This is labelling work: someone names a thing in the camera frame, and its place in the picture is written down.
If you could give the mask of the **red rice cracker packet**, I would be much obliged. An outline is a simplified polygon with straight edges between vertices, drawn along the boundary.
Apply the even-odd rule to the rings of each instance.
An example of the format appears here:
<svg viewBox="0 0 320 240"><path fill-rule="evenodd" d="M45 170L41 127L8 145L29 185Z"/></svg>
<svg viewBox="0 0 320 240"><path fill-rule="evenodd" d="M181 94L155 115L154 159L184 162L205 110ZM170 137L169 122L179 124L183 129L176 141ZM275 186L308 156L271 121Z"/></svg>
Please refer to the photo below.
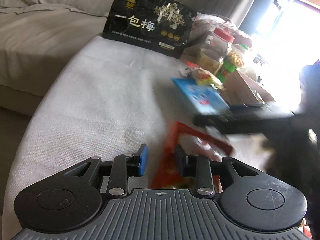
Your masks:
<svg viewBox="0 0 320 240"><path fill-rule="evenodd" d="M151 181L152 189L194 189L196 157L220 162L234 148L227 142L197 131L182 122L173 122L164 152Z"/></svg>

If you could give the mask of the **blue snack packet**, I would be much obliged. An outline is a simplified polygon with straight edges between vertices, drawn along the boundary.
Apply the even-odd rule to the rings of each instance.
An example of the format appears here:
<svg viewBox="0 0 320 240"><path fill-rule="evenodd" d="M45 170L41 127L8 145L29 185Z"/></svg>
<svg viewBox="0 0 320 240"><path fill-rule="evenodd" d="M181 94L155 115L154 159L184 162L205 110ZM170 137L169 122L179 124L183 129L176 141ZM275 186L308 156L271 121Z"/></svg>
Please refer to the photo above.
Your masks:
<svg viewBox="0 0 320 240"><path fill-rule="evenodd" d="M217 115L229 111L228 104L212 86L197 85L192 78L171 80L195 114Z"/></svg>

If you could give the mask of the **Wangzai red yellow snack packet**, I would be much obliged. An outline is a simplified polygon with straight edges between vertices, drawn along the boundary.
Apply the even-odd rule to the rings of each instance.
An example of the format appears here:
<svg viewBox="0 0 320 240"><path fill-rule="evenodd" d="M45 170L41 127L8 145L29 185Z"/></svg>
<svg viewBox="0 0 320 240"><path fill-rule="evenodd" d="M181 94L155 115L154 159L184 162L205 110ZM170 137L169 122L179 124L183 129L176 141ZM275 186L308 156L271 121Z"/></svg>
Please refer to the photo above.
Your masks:
<svg viewBox="0 0 320 240"><path fill-rule="evenodd" d="M187 61L185 67L180 68L183 77L192 77L197 85L212 86L215 90L224 90L223 83L210 71L199 67L197 64Z"/></svg>

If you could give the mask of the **pink cardboard box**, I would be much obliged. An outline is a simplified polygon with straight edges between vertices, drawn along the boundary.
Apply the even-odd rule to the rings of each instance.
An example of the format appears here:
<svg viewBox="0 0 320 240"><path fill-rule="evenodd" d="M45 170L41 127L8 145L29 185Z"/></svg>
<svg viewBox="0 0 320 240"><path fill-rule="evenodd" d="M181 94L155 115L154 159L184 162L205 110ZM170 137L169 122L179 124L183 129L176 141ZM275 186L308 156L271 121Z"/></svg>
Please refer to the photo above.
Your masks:
<svg viewBox="0 0 320 240"><path fill-rule="evenodd" d="M229 105L255 105L275 102L272 95L247 75L235 70L226 77L219 93Z"/></svg>

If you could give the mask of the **green-lid snack jar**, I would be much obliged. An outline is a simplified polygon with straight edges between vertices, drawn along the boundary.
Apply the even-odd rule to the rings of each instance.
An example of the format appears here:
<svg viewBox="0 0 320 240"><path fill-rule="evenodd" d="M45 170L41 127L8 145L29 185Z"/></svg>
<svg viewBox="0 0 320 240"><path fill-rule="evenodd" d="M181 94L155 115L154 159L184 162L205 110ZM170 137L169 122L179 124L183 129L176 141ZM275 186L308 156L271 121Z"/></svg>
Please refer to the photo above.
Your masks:
<svg viewBox="0 0 320 240"><path fill-rule="evenodd" d="M231 50L223 59L223 64L216 71L215 76L224 83L227 76L242 68L248 60L249 47L245 44L232 44Z"/></svg>

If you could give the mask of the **beige sofa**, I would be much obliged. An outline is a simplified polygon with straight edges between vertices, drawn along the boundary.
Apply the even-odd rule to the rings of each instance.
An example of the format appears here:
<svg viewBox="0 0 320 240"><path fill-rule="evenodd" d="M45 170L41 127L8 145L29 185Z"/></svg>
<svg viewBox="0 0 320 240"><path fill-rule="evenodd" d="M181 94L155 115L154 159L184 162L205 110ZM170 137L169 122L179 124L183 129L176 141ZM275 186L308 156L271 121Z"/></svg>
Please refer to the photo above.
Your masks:
<svg viewBox="0 0 320 240"><path fill-rule="evenodd" d="M1 107L32 115L114 0L1 0Z"/></svg>

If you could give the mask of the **red-lid clear plastic jar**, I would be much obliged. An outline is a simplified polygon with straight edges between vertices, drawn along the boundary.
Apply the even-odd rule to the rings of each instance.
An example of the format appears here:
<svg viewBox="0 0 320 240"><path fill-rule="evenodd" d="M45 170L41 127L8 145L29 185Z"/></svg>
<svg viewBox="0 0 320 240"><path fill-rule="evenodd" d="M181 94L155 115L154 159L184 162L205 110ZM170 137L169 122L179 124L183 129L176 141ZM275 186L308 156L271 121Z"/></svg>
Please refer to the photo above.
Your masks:
<svg viewBox="0 0 320 240"><path fill-rule="evenodd" d="M197 51L196 63L202 69L215 74L222 66L224 58L231 51L234 37L216 27L209 33Z"/></svg>

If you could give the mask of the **large black plum snack bag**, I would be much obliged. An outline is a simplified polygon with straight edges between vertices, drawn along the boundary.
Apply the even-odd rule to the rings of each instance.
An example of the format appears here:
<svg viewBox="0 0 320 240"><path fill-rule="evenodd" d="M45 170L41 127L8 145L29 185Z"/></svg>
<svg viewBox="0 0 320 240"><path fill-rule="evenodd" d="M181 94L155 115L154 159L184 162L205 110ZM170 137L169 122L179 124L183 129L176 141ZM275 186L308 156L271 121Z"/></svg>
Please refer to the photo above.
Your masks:
<svg viewBox="0 0 320 240"><path fill-rule="evenodd" d="M114 0L102 36L179 59L196 16L176 0Z"/></svg>

